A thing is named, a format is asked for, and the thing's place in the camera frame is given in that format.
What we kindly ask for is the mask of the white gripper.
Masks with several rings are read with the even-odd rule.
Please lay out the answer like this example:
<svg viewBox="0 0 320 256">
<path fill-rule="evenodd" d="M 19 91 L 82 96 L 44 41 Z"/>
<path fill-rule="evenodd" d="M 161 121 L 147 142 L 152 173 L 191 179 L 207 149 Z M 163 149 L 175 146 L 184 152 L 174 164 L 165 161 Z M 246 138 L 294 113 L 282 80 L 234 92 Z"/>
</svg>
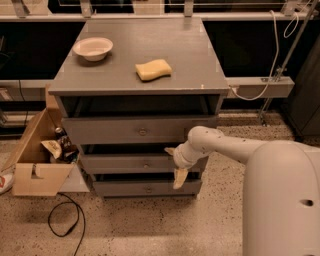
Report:
<svg viewBox="0 0 320 256">
<path fill-rule="evenodd" d="M 188 170 L 193 167 L 199 159 L 207 157 L 210 152 L 195 149 L 188 141 L 176 148 L 166 147 L 165 152 L 173 156 L 174 163 L 178 167 L 174 170 L 174 189 L 180 189 L 188 175 Z"/>
</svg>

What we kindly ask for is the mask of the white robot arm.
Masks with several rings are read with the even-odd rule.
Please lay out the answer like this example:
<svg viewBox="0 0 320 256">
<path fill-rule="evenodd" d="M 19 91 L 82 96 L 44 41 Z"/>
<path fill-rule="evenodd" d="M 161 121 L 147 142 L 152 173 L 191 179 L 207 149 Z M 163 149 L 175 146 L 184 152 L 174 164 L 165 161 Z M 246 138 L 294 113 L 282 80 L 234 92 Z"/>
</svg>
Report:
<svg viewBox="0 0 320 256">
<path fill-rule="evenodd" d="M 200 159 L 218 152 L 246 166 L 243 256 L 320 256 L 320 149 L 295 141 L 230 137 L 196 126 L 166 152 L 175 189 Z"/>
</svg>

